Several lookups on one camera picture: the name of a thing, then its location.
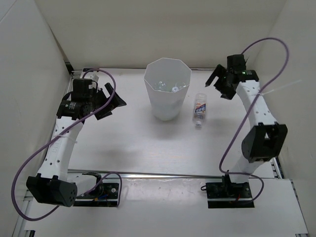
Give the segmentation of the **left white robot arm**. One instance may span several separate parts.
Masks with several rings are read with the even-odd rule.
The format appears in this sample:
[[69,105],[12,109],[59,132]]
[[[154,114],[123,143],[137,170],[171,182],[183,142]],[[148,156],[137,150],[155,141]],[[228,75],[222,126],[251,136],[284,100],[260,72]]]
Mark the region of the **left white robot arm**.
[[68,176],[69,162],[77,137],[83,128],[83,118],[97,120],[112,114],[113,109],[126,103],[117,95],[110,83],[105,84],[109,97],[98,86],[98,76],[74,79],[73,90],[63,98],[57,111],[53,143],[36,176],[27,179],[26,186],[39,203],[71,207],[76,200],[107,201],[118,197],[117,183],[104,184],[101,174],[86,172]]

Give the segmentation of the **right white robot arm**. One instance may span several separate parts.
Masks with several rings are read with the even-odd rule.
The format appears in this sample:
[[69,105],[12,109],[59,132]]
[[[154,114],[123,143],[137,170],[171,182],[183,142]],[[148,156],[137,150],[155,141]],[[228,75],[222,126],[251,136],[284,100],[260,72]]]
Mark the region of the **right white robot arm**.
[[257,73],[246,68],[242,54],[228,56],[227,67],[217,65],[205,85],[210,86],[213,80],[222,98],[231,100],[239,96],[250,124],[250,131],[241,143],[242,155],[228,171],[230,180],[222,184],[222,193],[232,198],[239,192],[239,184],[247,182],[259,166],[279,155],[288,129],[271,114],[260,94]]

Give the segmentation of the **clear bottle blue label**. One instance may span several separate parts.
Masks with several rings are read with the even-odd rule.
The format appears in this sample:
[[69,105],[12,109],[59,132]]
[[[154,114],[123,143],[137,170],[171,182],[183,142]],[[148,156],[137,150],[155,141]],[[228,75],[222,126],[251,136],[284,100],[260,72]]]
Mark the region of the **clear bottle blue label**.
[[178,91],[180,91],[181,89],[184,89],[184,88],[186,88],[186,87],[187,87],[186,84],[179,84],[179,85],[175,84],[175,85],[171,88],[171,92],[172,92],[172,93],[176,93],[176,92],[178,92]]

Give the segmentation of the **long clear plastic bottle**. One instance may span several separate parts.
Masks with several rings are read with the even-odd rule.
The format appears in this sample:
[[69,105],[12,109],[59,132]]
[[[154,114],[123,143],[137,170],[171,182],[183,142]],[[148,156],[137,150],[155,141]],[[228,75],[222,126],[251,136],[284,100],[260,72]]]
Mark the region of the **long clear plastic bottle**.
[[156,91],[165,91],[165,92],[169,91],[169,87],[168,87],[167,83],[165,83],[163,81],[155,82],[153,85],[153,89]]

